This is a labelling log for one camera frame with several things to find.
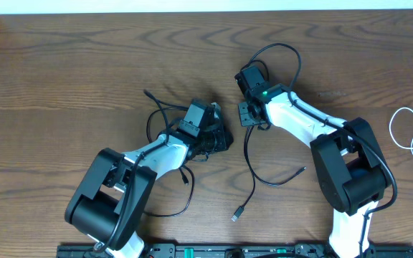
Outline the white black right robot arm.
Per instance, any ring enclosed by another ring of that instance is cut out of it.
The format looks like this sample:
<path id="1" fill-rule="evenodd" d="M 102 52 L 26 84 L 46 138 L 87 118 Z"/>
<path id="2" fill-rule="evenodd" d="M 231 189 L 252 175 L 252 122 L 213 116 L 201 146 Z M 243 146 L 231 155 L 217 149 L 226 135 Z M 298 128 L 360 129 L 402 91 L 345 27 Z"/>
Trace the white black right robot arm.
<path id="1" fill-rule="evenodd" d="M 281 84 L 259 82 L 240 90 L 242 126 L 273 125 L 310 148 L 318 184 L 333 207 L 328 243 L 336 256 L 365 255 L 371 215 L 382 209 L 385 190 L 396 186 L 369 123 L 327 115 Z"/>

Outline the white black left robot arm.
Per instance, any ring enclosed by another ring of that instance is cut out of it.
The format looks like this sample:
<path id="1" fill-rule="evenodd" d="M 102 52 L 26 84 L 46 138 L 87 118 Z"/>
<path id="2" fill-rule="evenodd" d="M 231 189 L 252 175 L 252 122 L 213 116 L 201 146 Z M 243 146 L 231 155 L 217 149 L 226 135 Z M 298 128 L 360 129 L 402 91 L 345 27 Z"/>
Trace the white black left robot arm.
<path id="1" fill-rule="evenodd" d="M 197 155 L 229 149 L 223 125 L 179 126 L 126 153 L 102 149 L 92 161 L 65 210 L 65 221 L 95 241 L 90 251 L 111 257 L 139 257 L 145 248 L 136 230 L 153 185 Z"/>

